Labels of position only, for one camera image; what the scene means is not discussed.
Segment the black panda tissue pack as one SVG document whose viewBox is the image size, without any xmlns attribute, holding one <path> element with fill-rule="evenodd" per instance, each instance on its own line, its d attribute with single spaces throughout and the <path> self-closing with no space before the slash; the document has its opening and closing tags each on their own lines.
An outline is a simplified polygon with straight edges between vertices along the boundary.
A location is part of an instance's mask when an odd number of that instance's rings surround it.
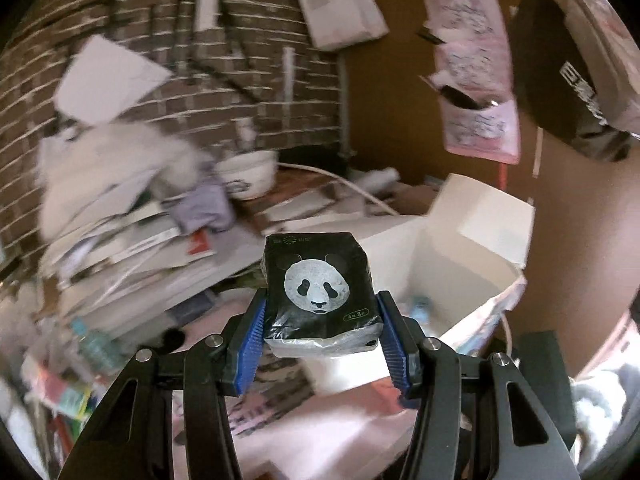
<svg viewBox="0 0 640 480">
<path fill-rule="evenodd" d="M 367 255 L 352 233 L 272 234 L 262 268 L 262 338 L 275 356 L 348 356 L 378 344 L 382 315 Z"/>
</svg>

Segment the teal capped glass bottle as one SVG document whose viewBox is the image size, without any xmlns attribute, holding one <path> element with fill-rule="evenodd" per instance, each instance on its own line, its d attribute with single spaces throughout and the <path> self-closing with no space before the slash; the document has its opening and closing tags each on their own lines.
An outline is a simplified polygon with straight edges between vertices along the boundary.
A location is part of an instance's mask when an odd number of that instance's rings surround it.
<svg viewBox="0 0 640 480">
<path fill-rule="evenodd" d="M 96 374 L 113 377 L 125 366 L 126 361 L 118 344 L 107 334 L 89 330 L 81 318 L 74 318 L 70 328 L 77 337 L 80 354 Z"/>
</svg>

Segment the stack of books and papers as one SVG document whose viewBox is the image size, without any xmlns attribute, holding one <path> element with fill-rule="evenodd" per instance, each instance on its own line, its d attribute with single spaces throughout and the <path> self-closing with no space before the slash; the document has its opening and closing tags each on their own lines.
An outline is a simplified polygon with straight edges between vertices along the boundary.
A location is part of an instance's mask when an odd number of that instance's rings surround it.
<svg viewBox="0 0 640 480">
<path fill-rule="evenodd" d="M 126 214 L 87 223 L 48 247 L 38 318 L 81 318 L 120 338 L 259 260 L 264 242 L 253 228 L 235 217 L 228 231 L 184 234 L 168 207 L 187 192 L 161 202 L 142 182 L 128 183 Z"/>
</svg>

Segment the purple cloth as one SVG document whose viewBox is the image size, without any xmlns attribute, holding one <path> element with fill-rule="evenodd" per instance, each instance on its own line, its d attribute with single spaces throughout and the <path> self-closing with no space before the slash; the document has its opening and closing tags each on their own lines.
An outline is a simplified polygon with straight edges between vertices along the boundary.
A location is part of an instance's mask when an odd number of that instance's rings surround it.
<svg viewBox="0 0 640 480">
<path fill-rule="evenodd" d="M 184 234 L 203 228 L 224 232 L 235 224 L 235 213 L 226 188 L 216 179 L 203 181 L 187 192 L 168 207 L 168 214 Z"/>
</svg>

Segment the colourful tissue packet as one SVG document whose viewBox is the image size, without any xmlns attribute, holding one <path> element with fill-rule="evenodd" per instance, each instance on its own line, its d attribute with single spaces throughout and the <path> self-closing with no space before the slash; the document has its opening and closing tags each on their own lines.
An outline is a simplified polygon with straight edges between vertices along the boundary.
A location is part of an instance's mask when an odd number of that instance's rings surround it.
<svg viewBox="0 0 640 480">
<path fill-rule="evenodd" d="M 82 422 L 89 417 L 91 389 L 80 382 L 68 382 L 51 373 L 29 354 L 21 367 L 23 382 L 30 393 L 55 413 Z"/>
</svg>

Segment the panda ceramic bowl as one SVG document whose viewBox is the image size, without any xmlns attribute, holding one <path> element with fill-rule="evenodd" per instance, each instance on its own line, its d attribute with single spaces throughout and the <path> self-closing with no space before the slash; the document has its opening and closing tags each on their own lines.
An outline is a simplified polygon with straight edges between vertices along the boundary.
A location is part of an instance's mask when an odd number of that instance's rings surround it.
<svg viewBox="0 0 640 480">
<path fill-rule="evenodd" d="M 265 196 L 276 184 L 278 153 L 254 151 L 216 163 L 216 173 L 232 200 Z"/>
</svg>

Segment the fluffy grey fur piece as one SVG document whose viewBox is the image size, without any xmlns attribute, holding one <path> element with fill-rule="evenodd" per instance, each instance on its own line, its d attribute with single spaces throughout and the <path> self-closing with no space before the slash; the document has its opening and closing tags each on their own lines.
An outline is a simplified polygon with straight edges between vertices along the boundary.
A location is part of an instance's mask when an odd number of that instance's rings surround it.
<svg viewBox="0 0 640 480">
<path fill-rule="evenodd" d="M 164 198 L 194 188 L 212 156 L 181 136 L 145 122 L 111 122 L 88 129 L 52 155 L 42 170 L 41 238 L 50 243 L 101 195 L 145 171 Z"/>
</svg>

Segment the white paper sheet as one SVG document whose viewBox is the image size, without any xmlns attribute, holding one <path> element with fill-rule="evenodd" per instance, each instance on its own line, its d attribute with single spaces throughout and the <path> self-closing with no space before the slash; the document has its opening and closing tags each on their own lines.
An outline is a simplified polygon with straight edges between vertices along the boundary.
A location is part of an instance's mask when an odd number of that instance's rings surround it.
<svg viewBox="0 0 640 480">
<path fill-rule="evenodd" d="M 164 84 L 172 71 L 101 35 L 91 36 L 70 63 L 54 108 L 86 126 L 107 124 Z"/>
</svg>

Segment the pink wall pocket organiser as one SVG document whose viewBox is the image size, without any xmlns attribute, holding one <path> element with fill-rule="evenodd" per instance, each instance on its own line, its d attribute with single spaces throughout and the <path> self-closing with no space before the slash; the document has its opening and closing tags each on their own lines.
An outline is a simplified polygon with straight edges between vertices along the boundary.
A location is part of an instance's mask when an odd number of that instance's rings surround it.
<svg viewBox="0 0 640 480">
<path fill-rule="evenodd" d="M 512 58 L 498 0 L 424 0 L 421 34 L 434 44 L 438 95 L 451 154 L 515 165 L 520 161 Z"/>
</svg>

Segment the white paper bag on wall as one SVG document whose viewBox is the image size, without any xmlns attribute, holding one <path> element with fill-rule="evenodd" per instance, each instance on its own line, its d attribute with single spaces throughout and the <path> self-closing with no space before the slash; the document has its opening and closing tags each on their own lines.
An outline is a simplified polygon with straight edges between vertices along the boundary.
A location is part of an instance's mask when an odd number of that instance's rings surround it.
<svg viewBox="0 0 640 480">
<path fill-rule="evenodd" d="M 298 0 L 311 43 L 322 52 L 378 40 L 388 34 L 374 0 Z"/>
</svg>

